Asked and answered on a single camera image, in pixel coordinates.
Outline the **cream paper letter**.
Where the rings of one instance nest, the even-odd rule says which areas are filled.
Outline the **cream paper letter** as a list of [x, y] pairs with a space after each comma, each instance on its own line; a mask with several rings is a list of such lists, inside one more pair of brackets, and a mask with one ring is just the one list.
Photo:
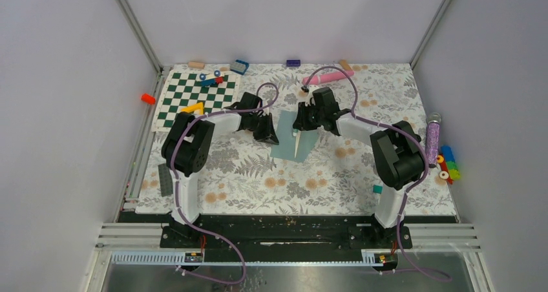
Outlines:
[[298, 135], [295, 137], [294, 158], [297, 157], [297, 154], [299, 151], [300, 136], [301, 136], [301, 131], [299, 131]]

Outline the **teal green envelope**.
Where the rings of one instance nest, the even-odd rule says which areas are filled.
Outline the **teal green envelope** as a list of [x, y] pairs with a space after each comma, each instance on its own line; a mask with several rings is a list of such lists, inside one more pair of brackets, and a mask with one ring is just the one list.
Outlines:
[[296, 112], [281, 111], [275, 130], [279, 144], [271, 147], [271, 158], [303, 163], [315, 148], [315, 144], [319, 139], [316, 130], [302, 131], [299, 138], [297, 135], [293, 135], [293, 122], [296, 117]]

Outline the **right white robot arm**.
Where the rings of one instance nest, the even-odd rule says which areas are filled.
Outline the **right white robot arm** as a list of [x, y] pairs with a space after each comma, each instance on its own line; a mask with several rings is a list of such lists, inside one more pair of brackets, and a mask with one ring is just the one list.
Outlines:
[[394, 228], [403, 224], [408, 192], [428, 174], [419, 136], [406, 121], [387, 125], [360, 118], [350, 109], [341, 109], [328, 87], [314, 90], [302, 87], [301, 90], [307, 96], [298, 104], [295, 130], [322, 127], [335, 136], [356, 140], [371, 148], [383, 190], [374, 212], [377, 226], [370, 231], [370, 238], [377, 247], [388, 247], [396, 240]]

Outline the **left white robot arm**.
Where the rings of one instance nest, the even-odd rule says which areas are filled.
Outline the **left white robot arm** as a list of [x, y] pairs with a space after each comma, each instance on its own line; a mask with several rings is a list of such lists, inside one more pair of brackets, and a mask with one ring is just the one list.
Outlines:
[[278, 145], [273, 128], [273, 118], [267, 104], [250, 92], [240, 101], [220, 111], [204, 115], [180, 112], [162, 145], [161, 155], [173, 172], [174, 209], [173, 220], [181, 224], [176, 239], [184, 247], [193, 247], [200, 241], [201, 228], [194, 225], [200, 216], [198, 209], [198, 173], [207, 163], [214, 138], [246, 130], [264, 143]]

